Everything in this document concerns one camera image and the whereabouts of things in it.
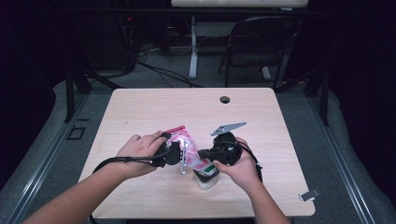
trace hand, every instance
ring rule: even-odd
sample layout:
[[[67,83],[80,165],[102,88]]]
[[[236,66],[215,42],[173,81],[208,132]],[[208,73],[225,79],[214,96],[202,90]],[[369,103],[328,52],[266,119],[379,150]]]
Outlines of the hand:
[[[166,141],[165,137],[161,137],[162,131],[153,134],[148,134],[143,137],[135,134],[123,146],[117,157],[150,157],[157,152],[160,146]],[[134,178],[141,175],[146,175],[153,172],[157,167],[150,166],[142,162],[130,161],[122,164],[122,171],[125,173],[125,178]]]
[[[242,142],[246,146],[248,145],[242,138],[236,137],[236,141]],[[222,164],[219,161],[213,161],[213,164],[215,164],[220,172],[229,175],[233,182],[244,191],[247,191],[253,184],[262,185],[262,182],[257,176],[256,164],[245,150],[242,150],[241,158],[232,166]]]

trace table hole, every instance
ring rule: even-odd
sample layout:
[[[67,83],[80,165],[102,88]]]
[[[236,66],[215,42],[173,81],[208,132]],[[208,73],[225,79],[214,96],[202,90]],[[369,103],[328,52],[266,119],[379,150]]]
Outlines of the table hole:
[[[223,104],[228,104],[228,103],[230,103],[231,99],[230,99],[230,97],[228,97],[228,96],[221,96],[221,97],[220,97],[220,101],[221,101]]]

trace table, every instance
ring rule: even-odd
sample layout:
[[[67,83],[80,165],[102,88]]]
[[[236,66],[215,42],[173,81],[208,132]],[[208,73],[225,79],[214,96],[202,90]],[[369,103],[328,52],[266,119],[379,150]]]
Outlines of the table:
[[[227,96],[230,103],[219,98]],[[115,90],[93,141],[80,180],[103,160],[114,157],[133,135],[185,125],[198,148],[213,146],[210,134],[222,124],[246,122],[233,131],[245,138],[261,163],[263,183],[290,217],[311,216],[315,206],[300,201],[308,192],[288,129],[272,89],[119,89]],[[180,163],[130,179],[94,211],[96,218],[254,217],[250,200],[230,177],[220,174],[201,190],[193,171]]]
[[[172,0],[172,7],[280,7],[290,10],[293,7],[306,7],[307,3],[308,0]],[[198,53],[196,27],[195,17],[191,17],[190,79],[197,78]]]

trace person's right arm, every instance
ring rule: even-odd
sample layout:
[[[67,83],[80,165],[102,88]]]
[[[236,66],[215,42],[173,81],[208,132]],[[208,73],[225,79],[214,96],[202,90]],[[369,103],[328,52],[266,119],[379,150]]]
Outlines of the person's right arm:
[[[246,144],[242,138],[237,137],[236,140]],[[233,166],[224,165],[219,161],[213,161],[213,163],[220,172],[229,175],[233,182],[247,193],[258,224],[290,223],[258,178],[254,160],[245,150],[242,152],[241,159]]]

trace person's left hand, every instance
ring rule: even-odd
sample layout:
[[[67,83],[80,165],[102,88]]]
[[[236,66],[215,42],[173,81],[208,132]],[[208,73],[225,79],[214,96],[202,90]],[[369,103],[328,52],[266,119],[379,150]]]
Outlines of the person's left hand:
[[[165,137],[161,137],[162,131],[153,134],[140,135],[135,134],[120,149],[117,157],[150,157],[157,152],[160,146],[166,141]],[[122,165],[122,171],[126,178],[134,178],[153,172],[157,167],[150,166],[142,162],[129,161]]]

